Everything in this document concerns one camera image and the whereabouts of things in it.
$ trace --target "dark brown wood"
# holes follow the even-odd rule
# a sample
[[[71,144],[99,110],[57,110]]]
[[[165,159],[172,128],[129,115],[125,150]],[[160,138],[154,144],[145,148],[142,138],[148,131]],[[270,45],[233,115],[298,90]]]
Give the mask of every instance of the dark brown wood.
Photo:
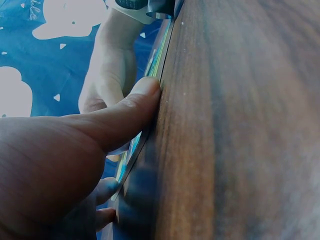
[[[161,85],[114,231],[319,239],[320,1],[185,0]]]

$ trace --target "wrist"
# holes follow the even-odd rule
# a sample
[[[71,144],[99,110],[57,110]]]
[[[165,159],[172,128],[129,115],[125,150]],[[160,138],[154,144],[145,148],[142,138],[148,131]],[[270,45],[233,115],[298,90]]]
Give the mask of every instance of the wrist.
[[[138,20],[119,12],[116,9],[108,9],[108,17],[101,26],[101,39],[107,45],[121,49],[132,48],[138,38],[144,24]]]

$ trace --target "skin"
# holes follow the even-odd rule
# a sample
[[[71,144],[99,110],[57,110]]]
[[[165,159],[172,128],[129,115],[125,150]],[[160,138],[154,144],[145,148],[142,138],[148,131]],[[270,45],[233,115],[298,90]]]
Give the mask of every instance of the skin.
[[[79,98],[82,114],[0,119],[0,239],[96,239],[113,221],[114,209],[96,211],[118,184],[100,180],[106,155],[148,124],[161,94],[159,81],[146,77],[127,96],[141,28],[109,11]]]

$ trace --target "white spot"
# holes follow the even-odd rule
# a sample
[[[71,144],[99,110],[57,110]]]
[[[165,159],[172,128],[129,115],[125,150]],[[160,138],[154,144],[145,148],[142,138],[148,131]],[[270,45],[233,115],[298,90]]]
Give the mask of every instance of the white spot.
[[[102,0],[44,0],[42,10],[45,23],[32,31],[39,40],[89,36],[108,13]]]
[[[60,49],[63,49],[65,46],[67,46],[67,44],[65,44],[65,43],[60,43]]]
[[[22,81],[19,70],[0,67],[0,118],[30,117],[32,101],[32,90]]]
[[[53,99],[56,100],[57,102],[60,102],[60,94],[58,93],[57,95],[55,95]]]

